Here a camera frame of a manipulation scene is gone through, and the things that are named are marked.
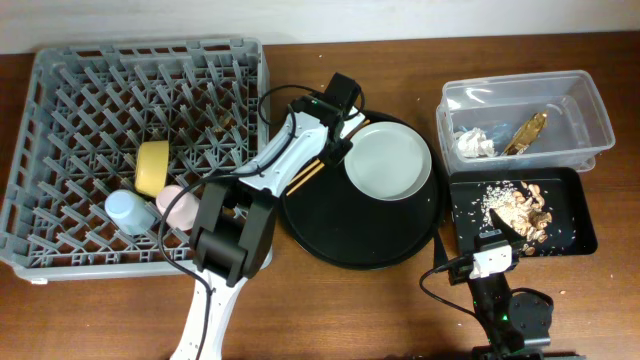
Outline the wooden chopstick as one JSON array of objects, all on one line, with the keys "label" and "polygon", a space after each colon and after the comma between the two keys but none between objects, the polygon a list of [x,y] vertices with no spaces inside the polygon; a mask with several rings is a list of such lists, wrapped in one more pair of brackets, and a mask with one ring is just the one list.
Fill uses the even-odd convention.
[{"label": "wooden chopstick", "polygon": [[[367,126],[369,123],[371,122],[370,119],[365,119],[361,124],[359,124],[358,126],[356,126],[351,132],[349,132],[346,135],[347,139],[350,139],[352,136],[355,135],[356,132],[358,132],[360,129],[362,129],[363,127]],[[314,160],[309,166],[307,166],[304,170],[300,171],[290,182],[290,185],[295,184],[296,182],[301,182],[302,178],[304,179],[308,179],[308,174],[314,172],[316,169],[321,169],[323,167],[323,163],[319,160],[316,159]]]},{"label": "wooden chopstick", "polygon": [[306,182],[308,182],[311,178],[313,178],[324,167],[325,167],[325,164],[323,163],[323,167],[321,169],[316,169],[314,172],[308,174],[308,179],[302,178],[301,182],[296,182],[295,184],[291,185],[291,188],[286,192],[286,196],[290,196],[294,192],[296,192],[300,187],[302,187]]}]

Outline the food scraps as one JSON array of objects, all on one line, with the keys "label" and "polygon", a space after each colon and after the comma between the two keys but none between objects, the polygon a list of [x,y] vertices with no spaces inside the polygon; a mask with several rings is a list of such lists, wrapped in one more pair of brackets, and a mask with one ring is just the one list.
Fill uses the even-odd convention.
[{"label": "food scraps", "polygon": [[490,184],[481,197],[483,226],[496,228],[491,214],[525,239],[521,247],[527,256],[539,253],[548,238],[547,227],[553,222],[545,209],[546,200],[538,184],[524,181],[497,181]]}]

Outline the grey plate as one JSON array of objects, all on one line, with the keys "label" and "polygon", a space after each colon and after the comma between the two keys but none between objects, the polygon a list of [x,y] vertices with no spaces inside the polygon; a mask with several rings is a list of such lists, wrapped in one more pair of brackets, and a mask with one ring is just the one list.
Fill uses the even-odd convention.
[{"label": "grey plate", "polygon": [[409,198],[432,173],[426,140],[403,123],[371,123],[357,131],[351,142],[353,147],[344,158],[347,177],[370,198],[388,202]]}]

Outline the white napkin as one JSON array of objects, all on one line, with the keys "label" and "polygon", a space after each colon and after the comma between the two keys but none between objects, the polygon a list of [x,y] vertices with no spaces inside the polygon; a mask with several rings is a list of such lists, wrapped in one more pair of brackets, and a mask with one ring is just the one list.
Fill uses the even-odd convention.
[{"label": "white napkin", "polygon": [[464,158],[495,157],[497,152],[494,141],[480,128],[459,131],[454,134],[454,145],[458,154]]}]

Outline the gold snack wrapper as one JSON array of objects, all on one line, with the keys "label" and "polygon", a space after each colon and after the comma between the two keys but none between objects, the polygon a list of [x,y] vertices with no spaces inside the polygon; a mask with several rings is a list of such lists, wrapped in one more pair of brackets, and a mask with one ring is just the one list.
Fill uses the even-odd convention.
[{"label": "gold snack wrapper", "polygon": [[539,137],[541,131],[547,126],[548,113],[535,113],[515,133],[502,152],[502,156],[520,155]]}]

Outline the pink cup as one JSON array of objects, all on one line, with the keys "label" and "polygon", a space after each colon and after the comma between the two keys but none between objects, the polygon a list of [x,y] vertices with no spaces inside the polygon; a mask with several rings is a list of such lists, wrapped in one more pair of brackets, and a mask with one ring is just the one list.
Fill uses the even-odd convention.
[{"label": "pink cup", "polygon": [[[156,207],[161,214],[166,212],[167,207],[182,190],[181,186],[168,185],[158,193]],[[182,231],[191,230],[199,210],[199,203],[199,198],[193,193],[185,193],[172,207],[166,220],[167,224],[171,228],[177,228]]]}]

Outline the yellow bowl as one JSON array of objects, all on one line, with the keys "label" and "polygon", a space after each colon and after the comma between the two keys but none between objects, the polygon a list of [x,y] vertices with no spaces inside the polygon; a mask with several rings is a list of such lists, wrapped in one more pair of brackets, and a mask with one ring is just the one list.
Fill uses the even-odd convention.
[{"label": "yellow bowl", "polygon": [[137,152],[134,188],[137,192],[156,197],[166,186],[169,165],[167,140],[143,142]]}]

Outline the light blue cup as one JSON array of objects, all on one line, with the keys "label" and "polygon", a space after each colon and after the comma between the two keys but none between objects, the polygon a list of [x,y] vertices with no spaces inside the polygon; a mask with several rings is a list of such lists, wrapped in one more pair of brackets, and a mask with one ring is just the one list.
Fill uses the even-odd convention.
[{"label": "light blue cup", "polygon": [[145,200],[129,190],[111,193],[104,208],[117,227],[131,236],[144,234],[155,222],[154,215],[146,208]]}]

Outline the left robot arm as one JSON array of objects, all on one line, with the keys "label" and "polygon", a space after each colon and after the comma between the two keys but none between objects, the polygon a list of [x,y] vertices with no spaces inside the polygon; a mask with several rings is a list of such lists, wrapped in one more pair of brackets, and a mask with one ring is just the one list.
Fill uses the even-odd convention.
[{"label": "left robot arm", "polygon": [[312,92],[292,101],[279,132],[247,164],[198,181],[203,188],[189,237],[193,299],[175,359],[219,359],[237,298],[272,259],[276,212],[290,182],[306,164],[351,148],[361,125],[360,94]]}]

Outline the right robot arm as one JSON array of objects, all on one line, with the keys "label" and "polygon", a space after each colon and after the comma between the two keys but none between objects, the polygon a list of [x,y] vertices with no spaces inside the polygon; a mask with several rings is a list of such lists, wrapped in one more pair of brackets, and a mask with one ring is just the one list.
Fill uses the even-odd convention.
[{"label": "right robot arm", "polygon": [[473,315],[489,344],[475,347],[473,359],[542,359],[550,344],[554,303],[550,296],[530,288],[511,288],[506,273],[519,263],[525,237],[500,218],[489,215],[493,229],[474,238],[474,250],[451,261],[452,285],[468,285]]}]

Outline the grey dishwasher rack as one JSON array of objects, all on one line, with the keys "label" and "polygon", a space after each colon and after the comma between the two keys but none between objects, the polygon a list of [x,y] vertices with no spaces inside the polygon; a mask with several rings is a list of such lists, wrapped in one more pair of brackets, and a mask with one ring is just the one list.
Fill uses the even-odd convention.
[{"label": "grey dishwasher rack", "polygon": [[169,142],[171,184],[245,164],[268,142],[268,86],[253,38],[41,50],[1,205],[2,261],[35,284],[190,266],[186,233],[125,234],[105,201],[133,189],[143,142]]}]

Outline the black rectangular tray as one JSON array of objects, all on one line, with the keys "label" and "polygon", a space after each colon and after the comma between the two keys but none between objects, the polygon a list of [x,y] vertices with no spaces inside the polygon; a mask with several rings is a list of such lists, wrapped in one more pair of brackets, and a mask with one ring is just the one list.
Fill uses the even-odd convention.
[{"label": "black rectangular tray", "polygon": [[488,210],[515,191],[529,197],[537,185],[545,200],[542,210],[551,215],[546,239],[528,244],[531,256],[589,255],[598,247],[578,173],[566,167],[457,172],[450,177],[452,219],[458,250],[474,250],[474,237],[492,229]]}]

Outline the round black tray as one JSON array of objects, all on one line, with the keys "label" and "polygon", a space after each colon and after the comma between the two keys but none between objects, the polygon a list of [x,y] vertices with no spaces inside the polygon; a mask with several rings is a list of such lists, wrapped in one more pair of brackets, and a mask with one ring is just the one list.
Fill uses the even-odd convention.
[{"label": "round black tray", "polygon": [[345,167],[326,167],[293,194],[281,198],[286,230],[308,253],[352,270],[400,264],[436,236],[444,220],[447,175],[438,156],[426,184],[399,201],[360,192]]}]

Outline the clear plastic bin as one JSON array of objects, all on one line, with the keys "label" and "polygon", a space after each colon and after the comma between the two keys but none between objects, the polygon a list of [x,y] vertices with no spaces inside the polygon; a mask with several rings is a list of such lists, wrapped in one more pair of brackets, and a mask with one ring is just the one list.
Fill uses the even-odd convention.
[{"label": "clear plastic bin", "polygon": [[[537,113],[543,128],[520,155],[504,156],[517,130]],[[526,73],[449,81],[436,109],[442,157],[450,174],[466,171],[595,166],[595,157],[616,138],[603,99],[583,70]],[[494,144],[495,157],[461,154],[459,137],[475,128]]]}]

